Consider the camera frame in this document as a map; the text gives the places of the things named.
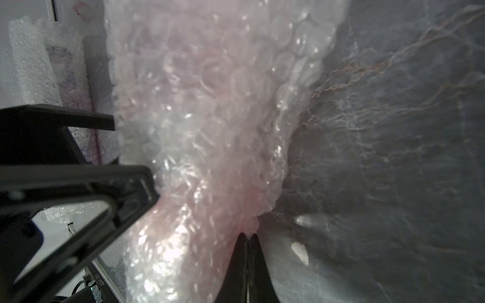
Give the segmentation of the single bubble wrap sheet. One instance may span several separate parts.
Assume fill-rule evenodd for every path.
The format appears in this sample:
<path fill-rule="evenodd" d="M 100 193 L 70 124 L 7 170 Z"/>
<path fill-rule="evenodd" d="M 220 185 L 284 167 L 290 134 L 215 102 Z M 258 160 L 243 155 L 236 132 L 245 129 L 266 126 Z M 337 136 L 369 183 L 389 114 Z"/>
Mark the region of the single bubble wrap sheet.
<path fill-rule="evenodd" d="M 21 100 L 24 104 L 61 106 L 62 101 L 44 38 L 29 16 L 8 24 Z"/>

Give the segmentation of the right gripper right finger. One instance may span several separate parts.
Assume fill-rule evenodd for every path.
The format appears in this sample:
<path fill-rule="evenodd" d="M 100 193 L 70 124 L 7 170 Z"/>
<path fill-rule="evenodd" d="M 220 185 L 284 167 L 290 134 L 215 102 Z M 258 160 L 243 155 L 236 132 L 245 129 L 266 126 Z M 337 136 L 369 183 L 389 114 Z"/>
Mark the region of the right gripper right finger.
<path fill-rule="evenodd" d="M 248 302 L 280 303 L 275 292 L 259 237 L 254 234 L 248 241 Z"/>

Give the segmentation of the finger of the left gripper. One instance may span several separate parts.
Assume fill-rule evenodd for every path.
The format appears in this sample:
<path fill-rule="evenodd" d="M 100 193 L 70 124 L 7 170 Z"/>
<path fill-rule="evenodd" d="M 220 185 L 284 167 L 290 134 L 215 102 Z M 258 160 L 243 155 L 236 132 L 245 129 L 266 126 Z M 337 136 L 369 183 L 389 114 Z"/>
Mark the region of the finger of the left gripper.
<path fill-rule="evenodd" d="M 1 165 L 87 164 L 70 127 L 113 131 L 114 118 L 44 104 L 2 109 Z"/>
<path fill-rule="evenodd" d="M 49 302 L 159 198 L 151 171 L 136 165 L 1 168 L 1 301 Z M 33 223 L 56 206 L 102 202 L 106 209 L 31 270 L 44 237 Z"/>

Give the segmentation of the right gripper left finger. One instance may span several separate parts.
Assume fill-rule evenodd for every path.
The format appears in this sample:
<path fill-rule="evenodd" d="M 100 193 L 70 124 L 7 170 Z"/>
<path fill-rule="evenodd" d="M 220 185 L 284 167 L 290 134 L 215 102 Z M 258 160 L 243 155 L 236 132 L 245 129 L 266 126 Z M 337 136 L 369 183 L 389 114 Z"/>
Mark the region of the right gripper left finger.
<path fill-rule="evenodd" d="M 247 302 L 248 239 L 241 233 L 236 241 L 226 276 L 214 303 Z"/>

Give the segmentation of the bubble wrap sheet stack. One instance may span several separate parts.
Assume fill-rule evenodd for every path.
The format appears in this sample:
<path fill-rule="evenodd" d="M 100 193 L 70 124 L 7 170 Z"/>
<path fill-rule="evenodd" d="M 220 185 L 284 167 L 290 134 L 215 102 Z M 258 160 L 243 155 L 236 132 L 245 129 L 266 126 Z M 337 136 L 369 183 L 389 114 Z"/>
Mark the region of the bubble wrap sheet stack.
<path fill-rule="evenodd" d="M 160 197 L 126 236 L 128 302 L 214 302 L 274 209 L 348 1 L 105 1 L 122 164 Z"/>

